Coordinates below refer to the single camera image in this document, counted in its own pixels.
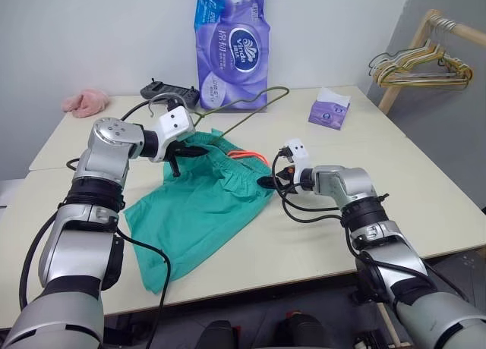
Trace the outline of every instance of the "floor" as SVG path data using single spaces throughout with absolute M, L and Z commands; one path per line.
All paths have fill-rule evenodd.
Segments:
M 486 311 L 486 264 L 475 251 L 450 256 L 435 268 L 447 275 L 468 295 L 471 302 Z M 437 285 L 449 291 L 442 281 Z M 240 349 L 266 347 L 272 344 L 273 331 L 286 313 L 300 310 L 318 318 L 333 338 L 336 349 L 349 349 L 359 332 L 381 329 L 391 342 L 374 303 L 356 306 L 349 299 L 355 290 L 353 285 L 327 284 L 319 287 L 298 288 L 262 298 L 260 293 L 245 295 L 231 302 L 215 302 L 213 306 L 177 308 L 169 310 L 167 317 L 159 324 L 152 349 L 193 349 L 204 327 L 213 320 L 227 319 L 233 326 L 239 326 Z M 403 327 L 391 315 L 402 341 L 409 341 Z M 143 314 L 131 317 L 132 322 L 142 320 Z M 143 348 L 144 344 L 132 348 Z

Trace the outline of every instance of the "pink towel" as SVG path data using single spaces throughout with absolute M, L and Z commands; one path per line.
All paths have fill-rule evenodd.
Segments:
M 72 112 L 75 118 L 85 118 L 102 112 L 108 102 L 109 98 L 103 91 L 85 89 L 77 96 L 68 97 L 62 103 L 62 110 Z

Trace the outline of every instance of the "white table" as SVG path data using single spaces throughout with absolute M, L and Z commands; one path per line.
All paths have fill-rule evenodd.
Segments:
M 319 127 L 325 134 L 327 129 Z M 384 207 L 422 256 L 438 256 L 486 244 L 486 216 L 410 140 L 405 137 L 354 143 L 307 145 L 314 164 L 363 167 L 378 193 L 390 193 Z M 281 141 L 269 146 L 274 154 Z M 127 205 L 161 185 L 161 165 L 131 163 L 125 188 Z M 32 171 L 0 223 L 0 328 L 9 327 L 19 311 L 18 279 L 25 253 L 40 225 L 65 197 L 72 171 Z M 308 196 L 300 203 L 330 205 L 325 197 Z M 125 219 L 120 228 L 128 231 Z M 30 300 L 40 292 L 36 252 L 29 278 Z M 300 225 L 282 211 L 274 196 L 263 212 L 209 259 L 172 282 L 166 303 L 182 303 L 228 293 L 321 278 L 355 269 L 338 221 Z M 105 313 L 123 313 L 158 305 L 145 291 L 133 248 L 126 244 L 119 282 L 103 292 Z
M 291 137 L 300 137 L 306 145 L 327 146 L 405 136 L 357 87 L 333 87 L 332 90 L 351 96 L 351 106 L 342 130 L 308 123 L 309 111 L 319 89 L 299 89 L 291 90 L 289 95 L 272 104 L 266 113 L 255 115 L 229 135 L 236 145 L 256 149 L 263 154 L 268 153 L 268 156 L 275 153 L 276 148 Z M 281 92 L 272 92 L 269 94 L 269 100 Z M 111 98 L 111 103 L 104 112 L 89 118 L 76 119 L 71 113 L 66 114 L 33 160 L 30 170 L 65 167 L 69 159 L 79 157 L 86 149 L 91 127 L 97 118 L 120 118 L 141 101 L 143 100 L 139 96 L 117 96 Z M 166 107 L 155 105 L 153 110 L 157 116 L 166 112 Z M 202 120 L 197 129 L 210 131 L 214 127 L 226 130 L 244 116 L 242 113 L 213 114 Z M 147 107 L 136 111 L 127 121 L 142 124 L 146 129 L 150 129 L 155 123 L 155 119 L 150 118 Z

